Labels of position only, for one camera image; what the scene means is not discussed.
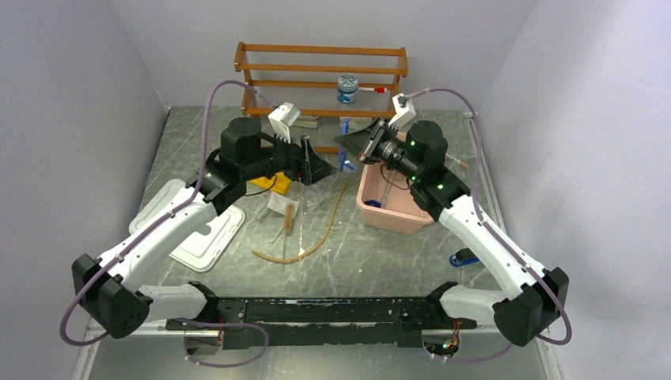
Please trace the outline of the metal crucible tongs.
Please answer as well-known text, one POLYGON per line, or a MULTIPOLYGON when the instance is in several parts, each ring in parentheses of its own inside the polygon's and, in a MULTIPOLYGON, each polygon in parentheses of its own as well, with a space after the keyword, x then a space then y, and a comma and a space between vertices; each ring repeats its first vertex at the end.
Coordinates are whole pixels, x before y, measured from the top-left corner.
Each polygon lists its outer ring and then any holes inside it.
POLYGON ((381 167, 381 176, 385 181, 385 189, 381 197, 381 208, 386 208, 389 201, 389 195, 396 186, 396 172, 387 169, 385 165, 381 167))

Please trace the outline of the graduated cylinder blue base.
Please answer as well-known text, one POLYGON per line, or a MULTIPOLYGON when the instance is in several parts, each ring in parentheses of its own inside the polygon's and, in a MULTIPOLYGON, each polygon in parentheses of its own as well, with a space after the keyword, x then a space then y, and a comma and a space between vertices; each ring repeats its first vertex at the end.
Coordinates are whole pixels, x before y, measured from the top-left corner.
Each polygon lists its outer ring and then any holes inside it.
POLYGON ((385 189, 385 181, 381 176, 381 166, 370 168, 363 183, 362 200, 370 207, 381 208, 381 197, 385 189))

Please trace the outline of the tan rubber tubing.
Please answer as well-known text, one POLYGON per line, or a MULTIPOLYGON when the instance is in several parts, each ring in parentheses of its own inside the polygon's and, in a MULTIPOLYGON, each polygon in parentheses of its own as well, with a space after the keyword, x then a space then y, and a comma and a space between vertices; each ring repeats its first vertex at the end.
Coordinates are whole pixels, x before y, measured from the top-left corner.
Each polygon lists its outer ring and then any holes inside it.
POLYGON ((312 248, 304 251, 303 253, 298 254, 297 256, 292 256, 292 257, 289 257, 289 258, 278 258, 278 257, 274 257, 274 256, 268 256, 267 254, 262 253, 262 252, 257 251, 257 250, 252 250, 251 254, 254 255, 255 257, 259 257, 260 259, 265 260, 267 262, 270 262, 272 264, 281 264, 281 265, 294 264, 294 263, 297 263, 297 262, 299 262, 301 260, 304 260, 305 258, 309 257, 311 254, 313 254, 315 251, 317 251, 325 243, 325 241, 329 237, 329 234, 331 233, 332 228, 334 226, 334 221, 335 221, 335 218, 336 218, 336 215, 337 215, 337 211, 339 209, 341 199, 343 198, 343 195, 344 195, 345 191, 347 190, 347 188, 349 186, 349 183, 350 183, 350 181, 347 180, 341 186, 340 191, 338 193, 338 197, 336 198, 336 201, 333 205, 332 213, 330 215, 330 219, 328 221, 328 225, 326 227, 326 230, 324 231, 324 234, 322 235, 322 238, 312 248))

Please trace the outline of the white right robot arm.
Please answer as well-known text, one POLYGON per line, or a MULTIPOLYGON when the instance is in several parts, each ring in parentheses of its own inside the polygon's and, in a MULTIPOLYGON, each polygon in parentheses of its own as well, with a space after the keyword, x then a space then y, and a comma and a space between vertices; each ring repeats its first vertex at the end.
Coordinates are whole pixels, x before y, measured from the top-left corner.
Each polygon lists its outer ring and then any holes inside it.
POLYGON ((437 291, 426 315, 438 328, 455 319, 494 325, 510 344, 524 347, 564 315, 569 279, 546 269, 507 237, 476 201, 476 193, 445 166, 448 143, 430 121, 411 126, 404 138, 386 120, 335 137, 365 165, 381 163, 409 181, 416 205, 459 237, 492 274, 499 291, 451 284, 437 291))

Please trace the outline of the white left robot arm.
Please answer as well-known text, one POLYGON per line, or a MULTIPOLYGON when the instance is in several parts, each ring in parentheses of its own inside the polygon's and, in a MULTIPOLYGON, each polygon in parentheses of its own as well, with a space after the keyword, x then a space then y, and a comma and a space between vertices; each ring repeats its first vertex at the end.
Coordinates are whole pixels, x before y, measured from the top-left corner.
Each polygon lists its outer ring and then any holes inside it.
POLYGON ((155 265, 242 198, 248 181, 284 173, 310 186, 336 173, 316 154, 309 137, 286 142, 263 132, 260 122, 249 117, 231 121, 220 141, 161 215, 98 258, 83 254, 73 263, 77 303, 106 335, 120 339, 145 322, 163 319, 188 319, 199 329, 215 325, 218 296, 196 281, 147 286, 155 265))

